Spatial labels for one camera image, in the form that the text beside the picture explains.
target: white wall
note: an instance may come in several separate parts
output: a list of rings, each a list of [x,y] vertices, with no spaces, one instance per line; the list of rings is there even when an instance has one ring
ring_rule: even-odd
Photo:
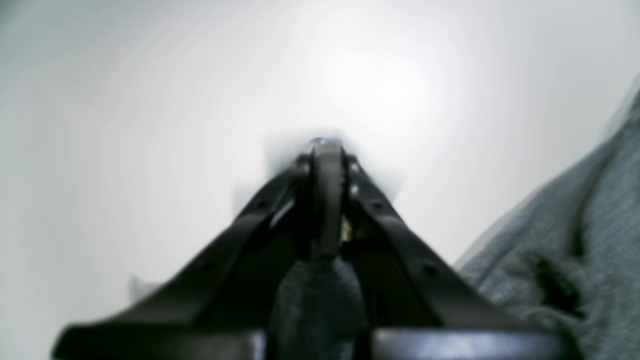
[[[401,182],[453,262],[595,146],[640,72],[633,0],[7,4],[1,359],[167,279],[312,135]]]

